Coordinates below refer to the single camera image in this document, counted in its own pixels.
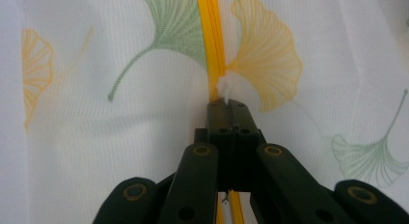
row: leaf pattern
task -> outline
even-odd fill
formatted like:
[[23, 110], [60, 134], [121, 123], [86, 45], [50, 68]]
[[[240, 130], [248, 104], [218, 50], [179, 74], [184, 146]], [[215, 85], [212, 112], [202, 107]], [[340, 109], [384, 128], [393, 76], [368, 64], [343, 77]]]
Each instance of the leaf pattern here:
[[145, 0], [155, 25], [154, 40], [125, 66], [117, 78], [109, 100], [123, 77], [144, 54], [154, 49], [169, 49], [191, 57], [205, 68], [205, 47], [199, 9], [196, 0]]
[[386, 187], [406, 172], [409, 162], [400, 163], [392, 157], [388, 149], [388, 136], [407, 93], [405, 90], [394, 120], [379, 141], [366, 145], [349, 144], [341, 135], [334, 136], [332, 140], [334, 155], [346, 179], [358, 179]]
[[23, 30], [21, 38], [25, 126], [27, 128], [41, 93], [52, 81], [54, 50], [51, 44], [34, 30]]
[[235, 0], [232, 13], [241, 23], [241, 43], [227, 70], [247, 78], [259, 93], [260, 110], [293, 99], [302, 71], [289, 28], [259, 0]]

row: white fabric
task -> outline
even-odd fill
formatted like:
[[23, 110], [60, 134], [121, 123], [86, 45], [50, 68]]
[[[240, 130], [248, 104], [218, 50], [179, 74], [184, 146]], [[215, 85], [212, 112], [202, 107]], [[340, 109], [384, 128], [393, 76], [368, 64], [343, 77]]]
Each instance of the white fabric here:
[[[206, 69], [186, 55], [155, 49], [135, 62], [109, 101], [124, 66], [153, 40], [147, 2], [17, 1], [21, 17], [0, 13], [2, 30], [13, 36], [0, 36], [2, 66], [8, 66], [0, 71], [1, 124], [10, 124], [0, 129], [2, 178], [10, 179], [1, 181], [0, 222], [91, 223], [119, 182], [136, 176], [159, 182], [176, 170], [194, 128], [205, 126]], [[241, 37], [233, 1], [220, 0], [227, 63]], [[360, 146], [381, 139], [409, 88], [409, 0], [260, 1], [291, 30], [303, 65], [298, 91], [260, 112], [252, 84], [229, 71], [230, 98], [250, 107], [267, 141], [290, 149], [333, 189], [345, 179], [336, 137]], [[19, 29], [36, 32], [54, 53], [53, 80], [27, 130]], [[408, 129], [406, 99], [388, 137], [401, 163], [409, 162]], [[374, 185], [409, 210], [408, 183], [404, 172]]]

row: ginkgo leaf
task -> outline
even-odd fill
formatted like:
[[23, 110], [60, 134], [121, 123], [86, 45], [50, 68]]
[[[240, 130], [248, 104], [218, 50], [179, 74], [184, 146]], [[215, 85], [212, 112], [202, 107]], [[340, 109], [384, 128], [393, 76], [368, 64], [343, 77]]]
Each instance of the ginkgo leaf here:
[[41, 93], [52, 81], [54, 51], [49, 42], [34, 30], [23, 30], [21, 35], [25, 125], [27, 127]]
[[392, 157], [388, 149], [388, 136], [406, 95], [407, 90], [405, 90], [387, 133], [379, 141], [359, 145], [349, 144], [341, 135], [336, 135], [333, 138], [334, 155], [340, 163], [340, 168], [346, 179], [358, 179], [376, 184], [379, 187], [386, 187], [406, 172], [409, 163], [398, 162]]
[[196, 0], [145, 0], [155, 25], [154, 40], [123, 69], [108, 98], [112, 100], [122, 78], [132, 65], [153, 49], [169, 49], [198, 62], [205, 68], [205, 46]]
[[260, 110], [292, 100], [302, 71], [289, 28], [259, 0], [235, 0], [232, 13], [241, 23], [241, 42], [228, 70], [245, 77], [259, 93]]

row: fabric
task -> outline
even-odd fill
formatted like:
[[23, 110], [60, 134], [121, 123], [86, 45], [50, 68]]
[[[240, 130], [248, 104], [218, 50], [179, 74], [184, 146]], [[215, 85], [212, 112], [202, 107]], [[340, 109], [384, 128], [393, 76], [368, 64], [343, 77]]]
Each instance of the fabric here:
[[[197, 2], [16, 2], [10, 33], [21, 55], [2, 45], [0, 106], [15, 131], [1, 127], [0, 157], [2, 173], [26, 184], [23, 200], [7, 201], [27, 203], [27, 215], [8, 209], [1, 222], [91, 223], [119, 182], [172, 174], [205, 126], [211, 92]], [[246, 103], [267, 141], [324, 186], [369, 182], [409, 211], [408, 3], [219, 0], [218, 95]]]

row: yellow ginkgo leaf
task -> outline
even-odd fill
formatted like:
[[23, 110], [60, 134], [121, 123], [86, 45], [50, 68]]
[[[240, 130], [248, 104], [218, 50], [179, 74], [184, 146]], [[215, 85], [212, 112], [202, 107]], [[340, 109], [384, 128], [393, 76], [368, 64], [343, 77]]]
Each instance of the yellow ginkgo leaf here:
[[39, 96], [51, 83], [54, 51], [49, 42], [40, 37], [34, 30], [23, 30], [21, 38], [25, 125], [27, 127]]
[[261, 111], [292, 100], [302, 63], [289, 28], [259, 0], [235, 0], [232, 13], [241, 23], [241, 43], [227, 70], [239, 73], [255, 87]]

